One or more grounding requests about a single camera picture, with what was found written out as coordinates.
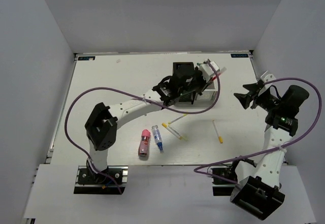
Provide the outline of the yellow capped white marker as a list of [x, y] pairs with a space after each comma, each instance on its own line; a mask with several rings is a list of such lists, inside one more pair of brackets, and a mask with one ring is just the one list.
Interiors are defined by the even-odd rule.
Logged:
[[183, 115], [181, 115], [181, 116], [179, 116], [179, 117], [177, 117], [177, 118], [175, 118], [175, 119], [173, 119], [173, 120], [169, 121], [169, 122], [168, 122], [168, 125], [170, 125], [170, 124], [173, 124], [173, 123], [177, 122], [178, 120], [180, 120], [180, 119], [184, 118], [185, 116], [187, 116], [187, 114], [183, 114]]

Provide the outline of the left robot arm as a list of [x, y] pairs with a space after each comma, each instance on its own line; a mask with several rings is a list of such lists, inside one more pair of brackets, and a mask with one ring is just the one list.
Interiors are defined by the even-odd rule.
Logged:
[[109, 174], [108, 149], [115, 143], [118, 129], [145, 114], [168, 108], [184, 95], [195, 96], [213, 82], [216, 70], [208, 65], [180, 67], [148, 90], [141, 97], [131, 96], [131, 100], [120, 104], [95, 105], [85, 124], [90, 144], [87, 167], [90, 177], [97, 183], [106, 180]]

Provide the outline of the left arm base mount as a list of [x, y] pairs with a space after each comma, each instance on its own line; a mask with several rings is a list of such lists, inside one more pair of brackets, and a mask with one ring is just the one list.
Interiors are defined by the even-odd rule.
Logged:
[[93, 174], [86, 166], [79, 166], [74, 194], [77, 195], [120, 195], [127, 183], [127, 166], [110, 166], [106, 172], [118, 184], [121, 191], [110, 178], [101, 174]]

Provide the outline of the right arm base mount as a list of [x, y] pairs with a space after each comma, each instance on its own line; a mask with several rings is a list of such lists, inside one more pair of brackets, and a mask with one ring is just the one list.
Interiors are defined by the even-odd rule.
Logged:
[[[218, 175], [222, 178], [237, 182], [235, 168], [230, 165], [213, 166], [207, 169], [207, 173]], [[235, 184], [216, 177], [212, 177], [212, 190], [215, 197], [230, 197]]]

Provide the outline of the yellow white pen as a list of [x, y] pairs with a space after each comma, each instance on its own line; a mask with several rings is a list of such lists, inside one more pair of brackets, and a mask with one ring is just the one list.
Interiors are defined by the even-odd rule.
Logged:
[[212, 120], [212, 123], [213, 123], [214, 129], [215, 129], [215, 131], [216, 131], [216, 134], [217, 134], [218, 140], [219, 140], [220, 144], [222, 144], [222, 143], [223, 143], [223, 139], [222, 139], [222, 137], [221, 137], [221, 134], [219, 133], [219, 130], [218, 130], [218, 127], [217, 127], [216, 121], [215, 121], [215, 120]]

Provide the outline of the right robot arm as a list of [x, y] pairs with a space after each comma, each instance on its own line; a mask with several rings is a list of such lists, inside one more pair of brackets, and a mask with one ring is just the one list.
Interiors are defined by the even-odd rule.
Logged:
[[243, 86], [246, 94], [235, 93], [244, 109], [257, 106], [267, 112], [262, 158], [236, 160], [229, 170], [230, 179], [237, 184], [230, 201], [260, 220], [265, 220], [284, 202], [280, 192], [279, 175], [286, 153], [284, 144], [290, 142], [298, 129], [296, 115], [299, 107], [309, 98], [309, 92], [291, 85], [281, 97], [271, 94], [265, 83]]

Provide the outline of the red pen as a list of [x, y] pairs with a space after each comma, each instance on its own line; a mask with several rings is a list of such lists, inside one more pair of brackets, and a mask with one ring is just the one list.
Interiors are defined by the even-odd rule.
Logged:
[[[223, 67], [221, 70], [217, 71], [218, 76], [223, 74], [226, 71], [226, 67]], [[213, 76], [210, 77], [211, 81], [214, 81], [217, 78], [216, 74], [214, 73]]]

